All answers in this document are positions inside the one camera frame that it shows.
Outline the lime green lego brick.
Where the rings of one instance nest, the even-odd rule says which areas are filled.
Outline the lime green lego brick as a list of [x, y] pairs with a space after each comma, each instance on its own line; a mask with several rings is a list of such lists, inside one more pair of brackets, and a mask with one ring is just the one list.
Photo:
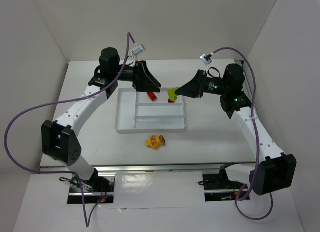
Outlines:
[[168, 96], [169, 96], [169, 95], [174, 95], [174, 96], [177, 96], [177, 97], [178, 97], [178, 95], [176, 94], [176, 90], [177, 90], [177, 89], [179, 89], [179, 87], [174, 87], [174, 88], [168, 89], [168, 90], [167, 90]]

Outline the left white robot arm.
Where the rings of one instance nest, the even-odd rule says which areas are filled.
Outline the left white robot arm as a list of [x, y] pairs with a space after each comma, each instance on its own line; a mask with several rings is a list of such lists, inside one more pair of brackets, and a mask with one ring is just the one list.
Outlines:
[[110, 182], [83, 158], [77, 136], [91, 115], [116, 90], [118, 81], [131, 82], [137, 92], [161, 90], [146, 61], [138, 60], [133, 66], [121, 64], [117, 49], [107, 47], [101, 51], [99, 65], [80, 99], [55, 121], [46, 120], [41, 126], [43, 154], [59, 161], [93, 189], [107, 189]]

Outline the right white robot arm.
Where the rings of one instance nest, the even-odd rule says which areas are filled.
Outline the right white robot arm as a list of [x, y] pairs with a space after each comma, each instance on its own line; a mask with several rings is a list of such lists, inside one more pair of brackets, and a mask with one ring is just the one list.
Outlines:
[[288, 188], [293, 181], [297, 160], [271, 138], [243, 91], [244, 82], [243, 67], [229, 64], [219, 77], [209, 77], [206, 71], [198, 70], [175, 93], [191, 98], [201, 98], [205, 93], [219, 95], [222, 109], [238, 126], [255, 154], [257, 165], [254, 168], [236, 163], [221, 166], [219, 175], [223, 181], [245, 184], [257, 195]]

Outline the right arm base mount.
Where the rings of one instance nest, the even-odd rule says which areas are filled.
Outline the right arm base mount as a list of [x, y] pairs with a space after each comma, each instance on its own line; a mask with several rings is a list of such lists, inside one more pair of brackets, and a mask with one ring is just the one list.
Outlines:
[[202, 175], [202, 180], [198, 182], [198, 185], [204, 189], [205, 202], [232, 201], [236, 199], [240, 188], [244, 184], [228, 179], [226, 168], [231, 165], [234, 165], [234, 163], [222, 165], [218, 173], [205, 173]]

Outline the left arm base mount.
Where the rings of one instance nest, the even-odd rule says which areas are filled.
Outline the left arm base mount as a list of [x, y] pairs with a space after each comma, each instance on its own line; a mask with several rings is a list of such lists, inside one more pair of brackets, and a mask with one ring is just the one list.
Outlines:
[[[83, 184], [85, 204], [95, 204], [99, 199], [103, 199], [101, 204], [111, 204], [114, 202], [116, 175], [103, 174], [102, 177], [109, 182], [109, 185], [106, 188], [103, 188], [101, 185], [99, 185], [98, 188], [92, 188], [87, 184]], [[76, 178], [74, 176], [71, 179], [60, 177], [59, 181], [69, 184], [67, 204], [82, 204], [81, 188]]]

